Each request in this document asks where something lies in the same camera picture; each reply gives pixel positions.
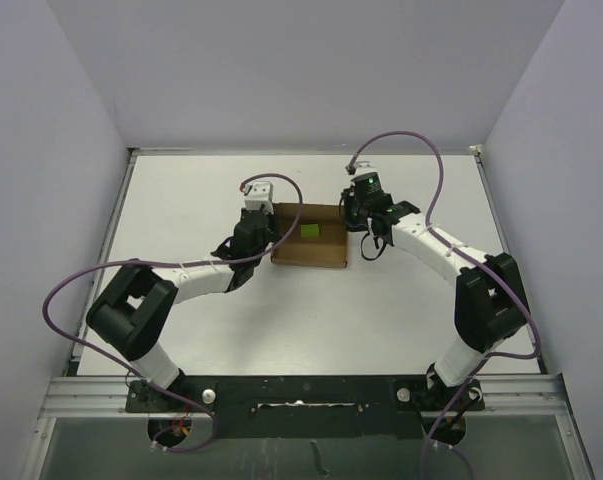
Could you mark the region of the green wooden block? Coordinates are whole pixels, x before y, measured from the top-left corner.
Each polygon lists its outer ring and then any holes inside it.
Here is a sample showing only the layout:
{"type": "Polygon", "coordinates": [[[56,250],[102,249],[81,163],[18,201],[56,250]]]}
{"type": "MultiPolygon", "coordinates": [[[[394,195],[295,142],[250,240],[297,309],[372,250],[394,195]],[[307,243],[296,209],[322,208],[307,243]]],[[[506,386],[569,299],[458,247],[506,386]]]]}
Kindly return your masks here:
{"type": "Polygon", "coordinates": [[[302,238],[316,238],[320,235],[320,226],[318,224],[303,224],[300,227],[302,238]]]}

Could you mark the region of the brown cardboard box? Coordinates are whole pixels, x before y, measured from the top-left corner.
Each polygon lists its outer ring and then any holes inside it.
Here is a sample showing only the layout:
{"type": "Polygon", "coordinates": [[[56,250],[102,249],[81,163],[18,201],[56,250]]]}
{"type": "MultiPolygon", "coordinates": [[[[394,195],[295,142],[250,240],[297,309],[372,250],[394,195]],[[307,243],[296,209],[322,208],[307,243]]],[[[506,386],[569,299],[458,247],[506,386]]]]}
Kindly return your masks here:
{"type": "Polygon", "coordinates": [[[304,204],[285,242],[271,254],[276,265],[345,269],[348,232],[336,205],[304,204]]]}

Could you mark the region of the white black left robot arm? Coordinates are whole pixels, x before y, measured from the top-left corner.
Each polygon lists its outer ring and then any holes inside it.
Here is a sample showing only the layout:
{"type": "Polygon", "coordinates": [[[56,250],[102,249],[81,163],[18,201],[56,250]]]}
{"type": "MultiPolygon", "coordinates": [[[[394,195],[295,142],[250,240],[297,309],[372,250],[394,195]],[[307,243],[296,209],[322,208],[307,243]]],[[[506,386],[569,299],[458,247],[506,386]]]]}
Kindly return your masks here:
{"type": "Polygon", "coordinates": [[[232,292],[252,278],[259,255],[280,239],[272,211],[241,210],[233,235],[201,266],[123,266],[87,313],[87,325],[152,383],[150,401],[163,411],[184,398],[182,371],[159,343],[173,306],[207,294],[232,292]]]}

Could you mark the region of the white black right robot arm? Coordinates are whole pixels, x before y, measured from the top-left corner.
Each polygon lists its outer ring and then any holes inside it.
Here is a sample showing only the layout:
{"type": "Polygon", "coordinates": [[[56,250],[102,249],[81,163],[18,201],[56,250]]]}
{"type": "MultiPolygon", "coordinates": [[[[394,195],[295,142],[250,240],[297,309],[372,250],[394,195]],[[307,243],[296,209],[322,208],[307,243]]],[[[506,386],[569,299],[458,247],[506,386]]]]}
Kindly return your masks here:
{"type": "Polygon", "coordinates": [[[518,305],[485,272],[494,272],[524,302],[516,262],[505,253],[492,256],[438,227],[427,227],[418,207],[395,202],[383,190],[374,167],[355,171],[341,192],[340,206],[348,231],[370,236],[380,251],[390,246],[413,255],[454,287],[454,340],[428,368],[425,385],[433,406],[450,407],[461,397],[460,384],[487,354],[526,324],[518,305]]]}

